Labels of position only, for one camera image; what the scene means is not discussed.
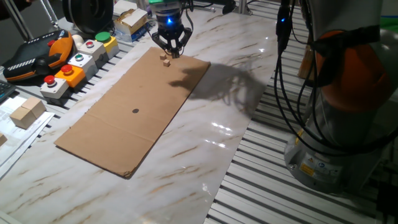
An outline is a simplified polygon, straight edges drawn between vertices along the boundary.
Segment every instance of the metal floor grate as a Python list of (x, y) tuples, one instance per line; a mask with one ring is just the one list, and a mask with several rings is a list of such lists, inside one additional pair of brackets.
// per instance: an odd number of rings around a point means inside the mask
[[(276, 20), (279, 5), (255, 2), (249, 7), (254, 16)], [(306, 42), (308, 32), (299, 12), (297, 9), (294, 14), (294, 29), (296, 36)], [(304, 51), (305, 46), (291, 37), (282, 57), (285, 89), (293, 108), (304, 82), (297, 77)], [(306, 88), (301, 111), (305, 111), (310, 94), (311, 88)], [(285, 114), (293, 121), (288, 111)], [(295, 122), (292, 126), (299, 129)], [(357, 195), (343, 193), (337, 197), (297, 181), (287, 170), (283, 155), (291, 136), (277, 107), (272, 77), (224, 176), (206, 224), (395, 223), (394, 217), (376, 211), (375, 187), (366, 185)]]

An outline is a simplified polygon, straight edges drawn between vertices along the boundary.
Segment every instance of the white marble table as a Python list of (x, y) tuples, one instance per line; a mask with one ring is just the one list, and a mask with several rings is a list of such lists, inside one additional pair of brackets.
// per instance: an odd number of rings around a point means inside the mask
[(276, 36), (270, 19), (190, 15), (195, 29), (184, 54), (212, 66), (132, 178), (53, 142), (155, 45), (148, 37), (0, 180), (0, 211), (21, 223), (203, 223), (274, 70)]

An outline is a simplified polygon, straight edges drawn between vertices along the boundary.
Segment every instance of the wooden cube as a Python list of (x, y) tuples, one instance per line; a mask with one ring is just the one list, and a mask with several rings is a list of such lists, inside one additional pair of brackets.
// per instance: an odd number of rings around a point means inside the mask
[(43, 102), (36, 97), (30, 97), (21, 107), (31, 110), (36, 119), (45, 112)]
[(28, 129), (36, 120), (36, 117), (31, 110), (21, 106), (10, 114), (10, 118), (12, 122), (14, 122), (15, 126), (25, 130)]
[(7, 141), (6, 136), (0, 133), (0, 147), (1, 147), (4, 143), (6, 143), (6, 141)]
[(163, 66), (165, 66), (165, 67), (169, 67), (170, 66), (170, 61), (169, 60), (164, 60), (163, 61)]
[(166, 59), (167, 59), (167, 54), (166, 54), (166, 53), (162, 53), (162, 54), (160, 55), (160, 59), (161, 59), (161, 60), (166, 60)]

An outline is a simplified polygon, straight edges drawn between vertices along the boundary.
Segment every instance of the flat cardboard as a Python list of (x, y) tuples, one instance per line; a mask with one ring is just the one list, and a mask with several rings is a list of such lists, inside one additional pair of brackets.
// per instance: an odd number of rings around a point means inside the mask
[(55, 144), (130, 177), (210, 66), (182, 55), (163, 66), (150, 48)]
[(45, 112), (45, 106), (43, 102), (36, 97), (30, 97), (25, 101), (24, 104), (22, 104), (21, 107), (31, 110), (36, 119)]

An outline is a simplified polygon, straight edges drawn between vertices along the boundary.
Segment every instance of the cardboard box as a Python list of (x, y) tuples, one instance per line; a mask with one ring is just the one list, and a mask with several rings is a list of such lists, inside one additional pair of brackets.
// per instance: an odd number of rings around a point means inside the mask
[(21, 107), (31, 110), (36, 119), (45, 112), (44, 103), (36, 97), (30, 97)]
[(25, 130), (28, 129), (36, 120), (36, 117), (31, 110), (21, 106), (10, 114), (10, 118), (15, 126)]
[(182, 55), (164, 67), (150, 48), (55, 144), (130, 177), (210, 66)]
[(6, 143), (6, 141), (7, 141), (7, 137), (6, 137), (5, 135), (3, 135), (3, 134), (0, 133), (0, 147), (1, 147), (4, 143)]
[(123, 34), (132, 35), (147, 22), (147, 12), (142, 9), (130, 9), (115, 20), (114, 25)]

